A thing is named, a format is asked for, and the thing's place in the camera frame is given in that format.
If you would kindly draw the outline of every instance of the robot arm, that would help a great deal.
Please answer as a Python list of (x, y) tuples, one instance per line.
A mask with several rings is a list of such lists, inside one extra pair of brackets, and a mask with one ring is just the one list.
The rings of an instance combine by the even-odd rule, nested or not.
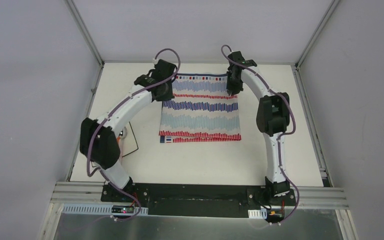
[(174, 98), (172, 79), (176, 78), (174, 74), (176, 68), (176, 65), (159, 59), (155, 69), (134, 81), (134, 85), (121, 103), (97, 119), (86, 118), (81, 123), (80, 152), (85, 156), (90, 155), (88, 167), (89, 160), (94, 162), (103, 175), (120, 189), (131, 185), (133, 181), (118, 161), (120, 147), (117, 137), (129, 121), (148, 104), (154, 100), (159, 102)]
[[(277, 93), (277, 91), (273, 88), (269, 89), (257, 77), (257, 74), (261, 76), (261, 73), (253, 60), (245, 60), (240, 51), (231, 52), (227, 57), (248, 68), (230, 63), (227, 72), (227, 92), (230, 95), (236, 95), (243, 90), (242, 86), (245, 83), (259, 100), (256, 124), (264, 136), (267, 151), (265, 186), (270, 190), (271, 197), (285, 195), (290, 190), (290, 183), (281, 170), (282, 166), (283, 171), (286, 172), (285, 162), (281, 161), (284, 159), (282, 156), (285, 156), (285, 139), (281, 134), (286, 132), (290, 123), (289, 111), (284, 101), (271, 92)], [(287, 93), (279, 92), (279, 94), (289, 102)]]

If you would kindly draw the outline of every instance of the white wall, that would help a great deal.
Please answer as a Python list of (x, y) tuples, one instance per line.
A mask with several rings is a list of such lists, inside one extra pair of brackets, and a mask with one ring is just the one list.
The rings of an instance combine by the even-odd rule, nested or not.
[(0, 0), (0, 240), (37, 237), (97, 74), (63, 0)]
[(301, 69), (360, 239), (384, 239), (384, 1), (343, 0)]
[(223, 44), (258, 63), (295, 63), (332, 0), (75, 0), (106, 61), (225, 63)]

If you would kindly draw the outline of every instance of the striped cloth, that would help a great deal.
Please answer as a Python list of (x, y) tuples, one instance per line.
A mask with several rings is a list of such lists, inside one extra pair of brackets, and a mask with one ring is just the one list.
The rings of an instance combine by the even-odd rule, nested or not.
[(241, 140), (238, 98), (226, 91), (226, 74), (179, 73), (174, 99), (162, 103), (161, 143)]

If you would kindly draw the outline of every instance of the white table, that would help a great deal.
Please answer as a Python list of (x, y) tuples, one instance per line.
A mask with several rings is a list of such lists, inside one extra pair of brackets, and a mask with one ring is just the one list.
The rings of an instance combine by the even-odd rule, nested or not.
[[(181, 73), (226, 72), (227, 64), (182, 64)], [(106, 63), (90, 112), (94, 119), (120, 102), (151, 63)], [(278, 91), (287, 92), (296, 118), (296, 133), (285, 137), (286, 169), (297, 186), (322, 187), (295, 79), (289, 65), (259, 65), (263, 77)], [(137, 183), (264, 185), (266, 147), (257, 129), (259, 101), (243, 85), (238, 95), (241, 141), (160, 143), (161, 102), (153, 102), (132, 120), (139, 150), (126, 156), (122, 165)], [(100, 174), (86, 175), (86, 157), (78, 154), (71, 181), (103, 182)]]

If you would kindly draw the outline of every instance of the enclosure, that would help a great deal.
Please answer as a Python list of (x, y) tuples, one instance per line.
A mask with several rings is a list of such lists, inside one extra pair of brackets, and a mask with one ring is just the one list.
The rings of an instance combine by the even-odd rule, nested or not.
[[(164, 48), (182, 74), (225, 74), (223, 44), (289, 94), (294, 215), (274, 226), (147, 211), (114, 222), (90, 210), (117, 204), (86, 175), (82, 120), (120, 102)], [(130, 121), (138, 149), (123, 167), (139, 185), (263, 186), (258, 101), (243, 88), (240, 141), (160, 143), (153, 102)], [(384, 238), (384, 1), (0, 0), (0, 239), (34, 238)]]

